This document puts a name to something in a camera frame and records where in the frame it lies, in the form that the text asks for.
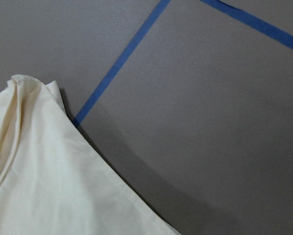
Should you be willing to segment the beige long sleeve shirt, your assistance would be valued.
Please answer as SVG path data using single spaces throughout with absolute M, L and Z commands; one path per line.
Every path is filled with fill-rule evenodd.
M 0 235 L 175 235 L 68 119 L 56 82 L 0 93 Z

